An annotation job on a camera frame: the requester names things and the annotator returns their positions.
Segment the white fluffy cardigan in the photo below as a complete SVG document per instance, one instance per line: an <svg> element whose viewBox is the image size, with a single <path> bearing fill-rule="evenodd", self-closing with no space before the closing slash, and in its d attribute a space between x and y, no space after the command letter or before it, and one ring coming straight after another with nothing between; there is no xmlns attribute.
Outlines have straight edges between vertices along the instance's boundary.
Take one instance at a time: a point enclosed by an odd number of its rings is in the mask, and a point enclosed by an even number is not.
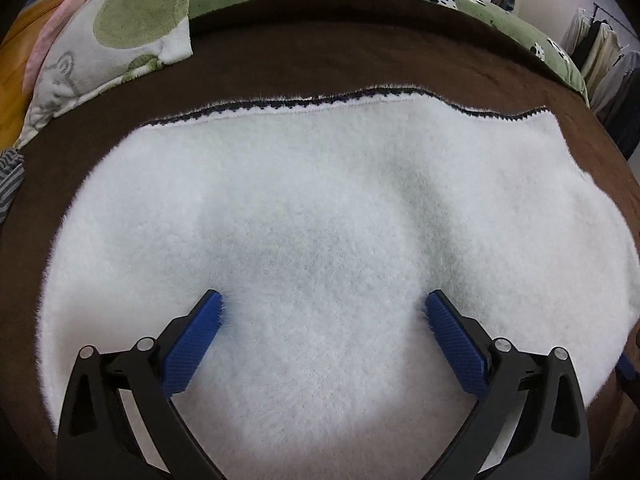
<svg viewBox="0 0 640 480"><path fill-rule="evenodd" d="M377 91L146 125L55 239L50 417L82 346L128 348L207 289L221 329L176 407L224 474L416 479L473 405L427 326L431 290L521 350L567 349L591 401L638 320L639 257L548 110Z"/></svg>

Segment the clothes rack with garments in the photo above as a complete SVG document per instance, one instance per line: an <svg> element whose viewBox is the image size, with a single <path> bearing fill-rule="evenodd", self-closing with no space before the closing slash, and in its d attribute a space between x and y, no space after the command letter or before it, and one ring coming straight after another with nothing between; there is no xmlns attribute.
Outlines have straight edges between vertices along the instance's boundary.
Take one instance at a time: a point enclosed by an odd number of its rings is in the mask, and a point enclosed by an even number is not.
<svg viewBox="0 0 640 480"><path fill-rule="evenodd" d="M620 42L613 14L579 8L561 46L584 78L590 108L626 159L639 147L639 52Z"/></svg>

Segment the grey striped garment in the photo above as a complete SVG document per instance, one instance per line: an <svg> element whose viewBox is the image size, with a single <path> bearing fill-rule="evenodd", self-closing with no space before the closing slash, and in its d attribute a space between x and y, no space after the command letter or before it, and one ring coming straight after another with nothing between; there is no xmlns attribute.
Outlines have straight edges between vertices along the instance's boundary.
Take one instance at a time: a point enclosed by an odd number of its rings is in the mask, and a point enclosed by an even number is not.
<svg viewBox="0 0 640 480"><path fill-rule="evenodd" d="M6 148L0 156L0 223L6 221L24 179L23 155L15 148Z"/></svg>

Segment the wooden headboard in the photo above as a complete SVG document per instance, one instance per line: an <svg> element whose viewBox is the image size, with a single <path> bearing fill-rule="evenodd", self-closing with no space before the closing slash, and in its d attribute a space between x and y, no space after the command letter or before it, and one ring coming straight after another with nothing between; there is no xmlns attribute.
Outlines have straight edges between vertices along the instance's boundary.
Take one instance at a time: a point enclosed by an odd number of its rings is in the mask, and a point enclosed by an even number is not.
<svg viewBox="0 0 640 480"><path fill-rule="evenodd" d="M41 0L18 14L1 44L1 148L14 144L30 95L23 92L26 64L40 30L64 0Z"/></svg>

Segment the white green fleece pillow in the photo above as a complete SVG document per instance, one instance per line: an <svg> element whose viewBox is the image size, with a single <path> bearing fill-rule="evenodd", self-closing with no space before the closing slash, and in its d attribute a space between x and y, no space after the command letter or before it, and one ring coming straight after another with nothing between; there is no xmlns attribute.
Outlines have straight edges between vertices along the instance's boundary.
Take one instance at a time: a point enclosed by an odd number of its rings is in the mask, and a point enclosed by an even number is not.
<svg viewBox="0 0 640 480"><path fill-rule="evenodd" d="M86 0L55 39L14 148L52 119L192 55L190 0Z"/></svg>

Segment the pink pillow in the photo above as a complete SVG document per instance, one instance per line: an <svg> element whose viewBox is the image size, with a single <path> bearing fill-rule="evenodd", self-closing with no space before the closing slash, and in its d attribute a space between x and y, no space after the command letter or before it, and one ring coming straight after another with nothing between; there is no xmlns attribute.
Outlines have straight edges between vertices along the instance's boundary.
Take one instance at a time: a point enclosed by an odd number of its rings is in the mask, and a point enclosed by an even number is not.
<svg viewBox="0 0 640 480"><path fill-rule="evenodd" d="M62 29L85 2L86 0L63 0L47 20L47 23L42 26L42 29L40 29L25 67L22 87L24 94L32 92L32 89L35 87L40 68L46 59L52 44L62 32Z"/></svg>

